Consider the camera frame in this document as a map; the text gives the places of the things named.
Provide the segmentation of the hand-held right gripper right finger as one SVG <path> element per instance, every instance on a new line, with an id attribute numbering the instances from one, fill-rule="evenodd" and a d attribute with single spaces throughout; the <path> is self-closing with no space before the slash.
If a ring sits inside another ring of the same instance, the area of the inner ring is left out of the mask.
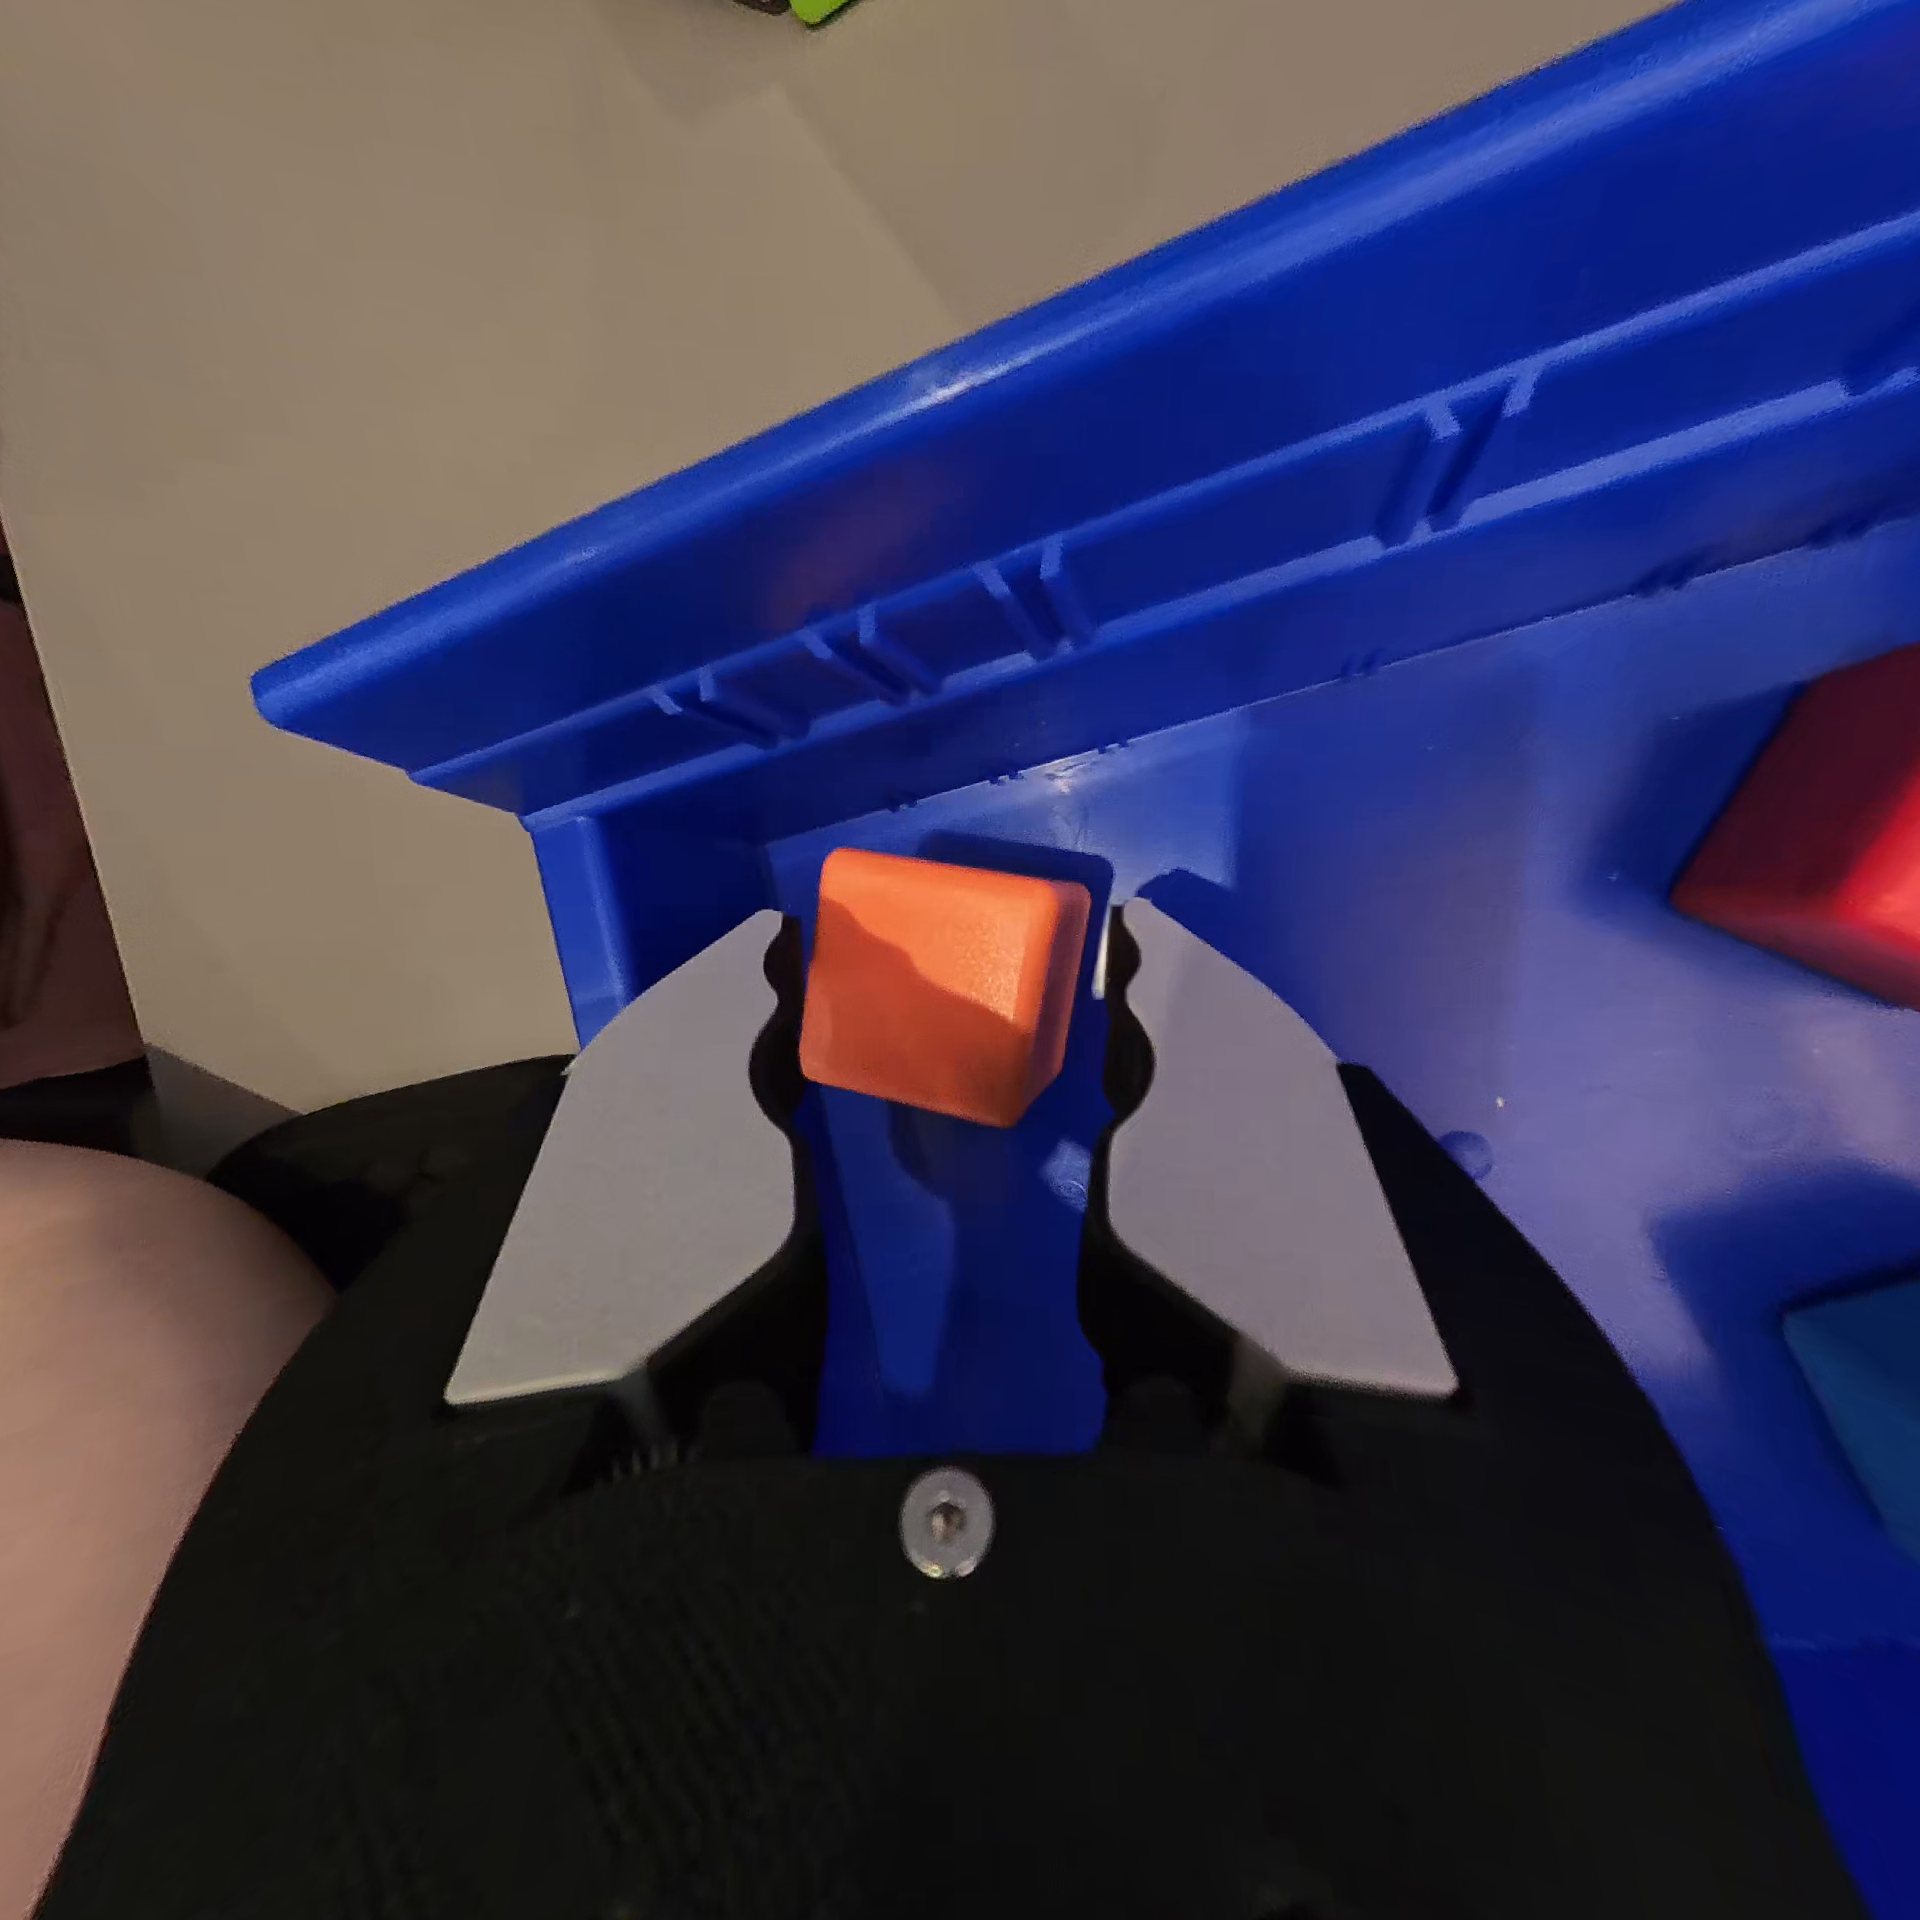
<path id="1" fill-rule="evenodd" d="M 1110 911 L 1110 1117 L 1077 1309 L 1101 1439 L 1267 1449 L 1319 1397 L 1451 1402 L 1458 1376 L 1340 1057 L 1147 899 Z"/>

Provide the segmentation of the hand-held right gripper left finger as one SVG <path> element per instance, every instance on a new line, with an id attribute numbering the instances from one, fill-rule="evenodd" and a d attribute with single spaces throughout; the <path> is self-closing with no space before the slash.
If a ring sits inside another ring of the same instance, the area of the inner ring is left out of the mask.
<path id="1" fill-rule="evenodd" d="M 644 1441 L 812 1441 L 830 1322 L 799 1123 L 799 926 L 759 909 L 567 1067 L 450 1407 L 599 1393 Z"/>

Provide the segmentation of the orange magnetic cube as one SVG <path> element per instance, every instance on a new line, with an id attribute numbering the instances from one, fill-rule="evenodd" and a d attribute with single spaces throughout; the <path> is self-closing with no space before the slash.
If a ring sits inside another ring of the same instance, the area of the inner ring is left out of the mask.
<path id="1" fill-rule="evenodd" d="M 838 848 L 799 1022 L 809 1083 L 1012 1128 L 1066 1065 L 1092 896 L 1079 879 Z"/>

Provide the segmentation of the blue plastic bin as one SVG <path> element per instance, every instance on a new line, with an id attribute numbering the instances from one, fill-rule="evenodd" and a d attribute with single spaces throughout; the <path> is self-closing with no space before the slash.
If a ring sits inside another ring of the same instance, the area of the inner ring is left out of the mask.
<path id="1" fill-rule="evenodd" d="M 517 815 L 587 1039 L 837 843 L 1092 858 L 1643 1381 L 1915 1911 L 1915 1558 L 1782 1337 L 1915 1265 L 1915 1015 L 1666 888 L 1915 641 L 1915 3 L 1683 3 L 253 679 Z"/>

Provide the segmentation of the teal magnetic cube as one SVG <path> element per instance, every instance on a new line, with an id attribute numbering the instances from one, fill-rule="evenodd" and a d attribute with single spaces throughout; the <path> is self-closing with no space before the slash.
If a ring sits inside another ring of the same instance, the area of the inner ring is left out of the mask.
<path id="1" fill-rule="evenodd" d="M 1789 1307 L 1786 1343 L 1886 1536 L 1918 1557 L 1918 1273 Z"/>

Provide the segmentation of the red magnetic cube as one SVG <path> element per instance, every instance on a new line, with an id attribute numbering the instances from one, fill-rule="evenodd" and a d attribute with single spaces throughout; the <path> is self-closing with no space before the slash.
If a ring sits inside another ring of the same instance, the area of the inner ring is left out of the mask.
<path id="1" fill-rule="evenodd" d="M 1918 646 L 1807 682 L 1668 890 L 1683 917 L 1918 1008 Z"/>

